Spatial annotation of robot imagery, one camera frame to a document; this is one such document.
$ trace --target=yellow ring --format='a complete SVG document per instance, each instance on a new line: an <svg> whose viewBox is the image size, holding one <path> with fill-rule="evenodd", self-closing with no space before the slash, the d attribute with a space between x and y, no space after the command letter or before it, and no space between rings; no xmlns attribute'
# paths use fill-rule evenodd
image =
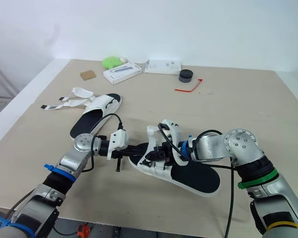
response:
<svg viewBox="0 0 298 238"><path fill-rule="evenodd" d="M267 227L267 230L270 230L271 228L274 228L274 227L276 227L276 226L280 226L280 225L287 225L287 226L293 226L293 227L298 228L298 224L296 224L296 223L282 221L282 222L274 222L274 223L270 224L270 225Z"/></svg>

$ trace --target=blue cable tie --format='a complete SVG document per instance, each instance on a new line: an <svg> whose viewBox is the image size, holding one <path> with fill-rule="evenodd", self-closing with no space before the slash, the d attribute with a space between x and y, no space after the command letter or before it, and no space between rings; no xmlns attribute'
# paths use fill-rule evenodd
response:
<svg viewBox="0 0 298 238"><path fill-rule="evenodd" d="M18 228L20 230L23 230L23 231L29 233L31 238L35 238L35 234L34 234L33 230L25 225L22 225L19 223L12 223L11 220L6 220L2 217L0 217L0 222L1 222L2 227L6 227L6 226L15 227L15 228Z"/></svg>
<svg viewBox="0 0 298 238"><path fill-rule="evenodd" d="M44 167L46 167L49 171L53 171L53 172L56 172L58 174L61 174L61 175L65 176L65 177L67 177L72 182L75 182L76 181L76 178L73 175L70 175L68 172L65 172L64 170L60 170L58 168L55 168L53 165L45 164Z"/></svg>

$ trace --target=red wire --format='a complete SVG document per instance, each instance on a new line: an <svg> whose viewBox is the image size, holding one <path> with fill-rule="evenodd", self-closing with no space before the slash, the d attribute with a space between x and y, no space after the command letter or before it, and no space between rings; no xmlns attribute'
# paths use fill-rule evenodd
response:
<svg viewBox="0 0 298 238"><path fill-rule="evenodd" d="M202 82L202 79L199 78L198 81L199 81L198 84L192 90L183 90L183 89L176 88L175 91L191 93L191 92L193 92L194 89L196 89L199 86L199 84Z"/></svg>

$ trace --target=white product box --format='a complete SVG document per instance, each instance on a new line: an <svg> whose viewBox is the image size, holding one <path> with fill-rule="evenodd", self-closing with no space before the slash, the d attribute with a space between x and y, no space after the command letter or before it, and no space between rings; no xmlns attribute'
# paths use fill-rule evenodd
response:
<svg viewBox="0 0 298 238"><path fill-rule="evenodd" d="M105 78L112 84L120 83L128 78L140 74L142 69L135 63L128 62L103 72Z"/></svg>
<svg viewBox="0 0 298 238"><path fill-rule="evenodd" d="M167 73L179 74L181 63L176 60L148 60L144 63L143 71L145 73Z"/></svg>

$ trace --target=table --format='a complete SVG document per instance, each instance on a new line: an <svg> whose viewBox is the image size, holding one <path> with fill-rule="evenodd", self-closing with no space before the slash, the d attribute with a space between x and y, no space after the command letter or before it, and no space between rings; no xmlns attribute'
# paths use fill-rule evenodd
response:
<svg viewBox="0 0 298 238"><path fill-rule="evenodd" d="M147 141L147 125L162 119L176 121L185 136L206 129L226 132L243 127L258 138L260 147L288 180L298 196L298 101L273 71L185 66L194 72L191 83L176 75L142 73L117 85L102 76L101 63L71 60L43 90L0 141L0 207L10 207L49 173L72 147L70 129L83 109L40 109L56 104L73 87L96 95L118 93L123 102L117 113L130 135L130 144ZM97 77L83 81L79 73L93 70ZM192 93L190 89L203 78ZM114 118L99 134L117 128ZM229 165L227 159L221 161ZM60 217L144 230L219 238L229 211L229 171L217 169L221 189L212 198L199 197L178 186L135 170L126 159L122 171L116 161L98 157L96 169L82 174L59 208ZM236 183L240 181L235 175ZM251 199L235 186L230 237L260 237L249 211Z"/></svg>

